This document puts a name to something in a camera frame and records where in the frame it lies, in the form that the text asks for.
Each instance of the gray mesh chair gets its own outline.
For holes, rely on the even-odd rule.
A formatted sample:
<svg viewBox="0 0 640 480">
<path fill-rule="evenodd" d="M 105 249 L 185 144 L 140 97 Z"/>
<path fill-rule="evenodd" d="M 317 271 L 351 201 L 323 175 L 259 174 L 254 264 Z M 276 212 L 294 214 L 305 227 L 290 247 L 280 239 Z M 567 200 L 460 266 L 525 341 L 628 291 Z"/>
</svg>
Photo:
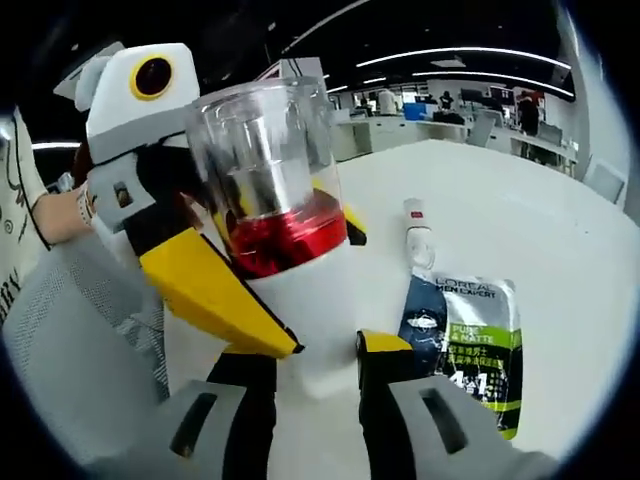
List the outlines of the gray mesh chair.
<svg viewBox="0 0 640 480">
<path fill-rule="evenodd" d="M 478 115 L 478 118 L 467 137 L 467 144 L 475 145 L 476 147 L 486 147 L 495 123 L 495 118 Z"/>
<path fill-rule="evenodd" d="M 87 465 L 131 444 L 167 397 L 162 301 L 96 236 L 52 249 L 3 326 L 36 412 Z"/>
</svg>

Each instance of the robot eye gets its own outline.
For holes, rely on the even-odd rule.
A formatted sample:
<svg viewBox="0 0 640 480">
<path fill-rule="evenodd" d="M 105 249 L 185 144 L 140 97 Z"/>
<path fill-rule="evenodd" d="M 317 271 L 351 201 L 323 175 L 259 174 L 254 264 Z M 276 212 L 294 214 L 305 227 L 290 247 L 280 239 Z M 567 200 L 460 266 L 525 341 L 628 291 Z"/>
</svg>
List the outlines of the robot eye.
<svg viewBox="0 0 640 480">
<path fill-rule="evenodd" d="M 130 81 L 131 91 L 140 100 L 155 100 L 167 90 L 171 78 L 172 68 L 167 59 L 148 58 L 134 68 Z"/>
</svg>

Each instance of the yellow eye ring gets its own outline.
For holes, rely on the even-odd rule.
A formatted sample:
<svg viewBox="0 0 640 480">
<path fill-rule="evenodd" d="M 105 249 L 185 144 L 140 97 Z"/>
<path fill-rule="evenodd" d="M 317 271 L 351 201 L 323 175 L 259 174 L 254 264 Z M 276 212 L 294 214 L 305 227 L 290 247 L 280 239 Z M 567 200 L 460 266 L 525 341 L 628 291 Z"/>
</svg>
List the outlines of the yellow eye ring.
<svg viewBox="0 0 640 480">
<path fill-rule="evenodd" d="M 129 89 L 138 100 L 151 101 L 164 95 L 173 80 L 173 66 L 162 55 L 143 58 L 131 71 Z"/>
</svg>

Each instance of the person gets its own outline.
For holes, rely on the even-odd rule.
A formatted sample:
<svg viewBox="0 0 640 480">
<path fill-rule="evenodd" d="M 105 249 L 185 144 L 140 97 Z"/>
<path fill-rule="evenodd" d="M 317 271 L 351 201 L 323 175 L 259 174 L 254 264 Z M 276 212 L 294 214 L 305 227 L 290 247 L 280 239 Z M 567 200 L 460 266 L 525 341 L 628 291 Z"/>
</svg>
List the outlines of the person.
<svg viewBox="0 0 640 480">
<path fill-rule="evenodd" d="M 518 102 L 518 112 L 520 130 L 522 130 L 526 135 L 535 137 L 538 134 L 538 107 L 533 101 L 533 98 L 531 98 L 527 92 L 523 92 L 520 97 L 520 101 Z M 527 142 L 522 142 L 520 156 L 522 158 L 532 160 L 535 154 L 535 148 L 533 147 L 533 145 L 530 145 Z"/>
<path fill-rule="evenodd" d="M 449 90 L 445 90 L 444 94 L 440 97 L 440 104 L 443 110 L 451 110 L 453 105 L 453 97 L 449 93 Z"/>
<path fill-rule="evenodd" d="M 86 184 L 49 194 L 18 109 L 0 124 L 0 325 L 24 281 L 51 245 L 91 232 Z"/>
<path fill-rule="evenodd" d="M 518 102 L 518 111 L 520 113 L 520 129 L 527 135 L 537 135 L 539 121 L 538 107 L 527 92 L 522 93 L 521 99 Z"/>
<path fill-rule="evenodd" d="M 396 97 L 388 88 L 380 90 L 378 93 L 378 102 L 380 102 L 381 116 L 395 116 L 398 114 Z"/>
</svg>

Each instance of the desk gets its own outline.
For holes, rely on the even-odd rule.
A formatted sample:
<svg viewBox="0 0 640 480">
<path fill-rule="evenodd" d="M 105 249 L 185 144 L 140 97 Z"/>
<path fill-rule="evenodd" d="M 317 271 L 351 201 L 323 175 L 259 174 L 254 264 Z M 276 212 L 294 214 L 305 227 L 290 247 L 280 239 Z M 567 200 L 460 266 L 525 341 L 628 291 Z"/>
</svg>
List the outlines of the desk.
<svg viewBox="0 0 640 480">
<path fill-rule="evenodd" d="M 494 128 L 492 131 L 492 135 L 509 139 L 509 151 L 505 153 L 511 153 L 512 155 L 520 156 L 521 146 L 523 143 L 535 145 L 536 147 L 539 147 L 543 150 L 552 152 L 561 158 L 559 171 L 561 171 L 562 173 L 566 173 L 572 178 L 575 176 L 574 166 L 577 163 L 577 159 L 576 151 L 573 149 L 561 147 L 560 145 L 555 145 L 541 138 L 533 137 L 531 135 L 525 135 L 522 132 L 518 132 L 516 130 L 511 130 L 508 128 Z"/>
<path fill-rule="evenodd" d="M 331 142 L 337 162 L 422 140 L 464 143 L 467 127 L 404 117 L 369 117 L 335 124 Z"/>
<path fill-rule="evenodd" d="M 513 443 L 562 458 L 608 400 L 635 337 L 640 230 L 566 175 L 469 145 L 418 142 L 345 162 L 339 172 L 344 200 L 369 235 L 345 266 L 360 280 L 359 324 L 397 332 L 409 282 L 402 201 L 420 197 L 436 269 L 515 282 L 524 375 Z M 204 378 L 217 341 L 175 318 L 166 337 L 170 387 Z M 354 384 L 306 410 L 279 410 L 270 478 L 368 479 L 357 403 Z"/>
</svg>

